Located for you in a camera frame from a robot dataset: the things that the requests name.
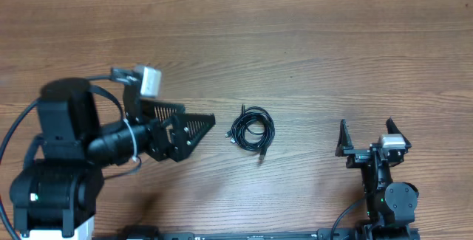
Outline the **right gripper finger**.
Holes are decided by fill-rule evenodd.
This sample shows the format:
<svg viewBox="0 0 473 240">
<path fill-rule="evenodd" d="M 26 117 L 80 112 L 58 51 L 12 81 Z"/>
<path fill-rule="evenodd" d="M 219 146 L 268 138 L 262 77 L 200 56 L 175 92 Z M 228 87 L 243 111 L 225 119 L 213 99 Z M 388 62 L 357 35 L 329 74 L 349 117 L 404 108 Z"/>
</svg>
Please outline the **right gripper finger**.
<svg viewBox="0 0 473 240">
<path fill-rule="evenodd" d="M 340 122 L 339 136 L 335 155 L 337 157 L 346 157 L 354 149 L 353 142 L 348 132 L 347 122 L 342 119 Z"/>
<path fill-rule="evenodd" d="M 403 137 L 404 142 L 405 142 L 405 148 L 412 147 L 411 142 L 408 141 L 408 139 L 401 133 L 401 131 L 398 129 L 398 127 L 396 126 L 396 124 L 394 123 L 391 117 L 387 119 L 386 127 L 389 134 L 400 134 Z"/>
</svg>

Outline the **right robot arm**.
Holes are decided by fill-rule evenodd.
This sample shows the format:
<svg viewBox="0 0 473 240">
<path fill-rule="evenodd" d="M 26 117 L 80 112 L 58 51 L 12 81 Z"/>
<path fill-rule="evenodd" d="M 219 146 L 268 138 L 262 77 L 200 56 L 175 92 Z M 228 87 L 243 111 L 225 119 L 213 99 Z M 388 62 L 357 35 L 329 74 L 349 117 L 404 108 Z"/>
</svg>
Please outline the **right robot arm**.
<svg viewBox="0 0 473 240">
<path fill-rule="evenodd" d="M 409 182 L 395 182 L 391 169 L 404 161 L 412 144 L 394 121 L 386 121 L 387 133 L 368 148 L 356 149 L 346 120 L 341 120 L 335 155 L 347 159 L 347 168 L 361 171 L 364 196 L 346 208 L 330 229 L 331 239 L 419 239 L 415 221 L 418 189 Z M 338 230 L 341 220 L 354 208 L 365 203 L 368 219 L 353 229 Z"/>
</svg>

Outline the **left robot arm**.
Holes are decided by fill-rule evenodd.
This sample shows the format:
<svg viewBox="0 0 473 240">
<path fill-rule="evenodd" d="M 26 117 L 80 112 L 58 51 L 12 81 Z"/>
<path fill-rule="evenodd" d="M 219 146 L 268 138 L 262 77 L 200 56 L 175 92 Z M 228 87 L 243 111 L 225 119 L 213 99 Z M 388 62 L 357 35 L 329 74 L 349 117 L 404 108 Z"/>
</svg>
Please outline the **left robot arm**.
<svg viewBox="0 0 473 240">
<path fill-rule="evenodd" d="M 57 239 L 90 239 L 104 168 L 139 161 L 187 159 L 215 125 L 212 114 L 188 114 L 181 104 L 143 98 L 142 80 L 123 81 L 114 99 L 118 121 L 101 125 L 95 96 L 109 97 L 91 78 L 48 83 L 30 105 L 41 133 L 25 154 L 10 186 L 13 217 L 1 216 L 13 239 L 33 234 Z"/>
</svg>

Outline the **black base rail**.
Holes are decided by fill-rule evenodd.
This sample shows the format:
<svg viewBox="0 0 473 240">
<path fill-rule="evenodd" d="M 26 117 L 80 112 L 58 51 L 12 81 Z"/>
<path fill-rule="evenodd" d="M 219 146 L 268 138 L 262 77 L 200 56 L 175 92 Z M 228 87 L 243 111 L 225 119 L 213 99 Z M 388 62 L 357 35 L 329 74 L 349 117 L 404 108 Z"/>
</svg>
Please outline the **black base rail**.
<svg viewBox="0 0 473 240">
<path fill-rule="evenodd" d="M 125 227 L 121 232 L 109 236 L 93 236 L 93 240 L 122 240 L 122 239 L 149 239 L 149 240 L 356 240 L 356 239 L 388 239 L 420 240 L 417 229 L 406 230 L 374 230 L 371 236 L 365 236 L 356 229 L 339 228 L 334 233 L 330 228 L 318 229 L 314 232 L 278 232 L 278 233 L 217 233 L 194 234 L 160 233 L 152 226 Z"/>
</svg>

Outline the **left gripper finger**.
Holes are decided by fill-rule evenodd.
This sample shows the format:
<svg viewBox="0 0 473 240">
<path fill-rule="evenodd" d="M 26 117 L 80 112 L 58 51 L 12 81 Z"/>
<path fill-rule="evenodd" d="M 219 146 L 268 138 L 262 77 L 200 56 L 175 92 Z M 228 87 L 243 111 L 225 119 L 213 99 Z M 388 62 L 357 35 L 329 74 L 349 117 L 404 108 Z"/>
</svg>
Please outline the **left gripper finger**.
<svg viewBox="0 0 473 240">
<path fill-rule="evenodd" d="M 168 119 L 174 113 L 182 114 L 186 110 L 183 104 L 154 100 L 141 100 L 141 107 L 146 120 L 158 119 L 159 121 Z"/>
<path fill-rule="evenodd" d="M 175 114 L 171 117 L 171 143 L 169 157 L 180 162 L 190 157 L 204 136 L 215 126 L 213 114 Z"/>
</svg>

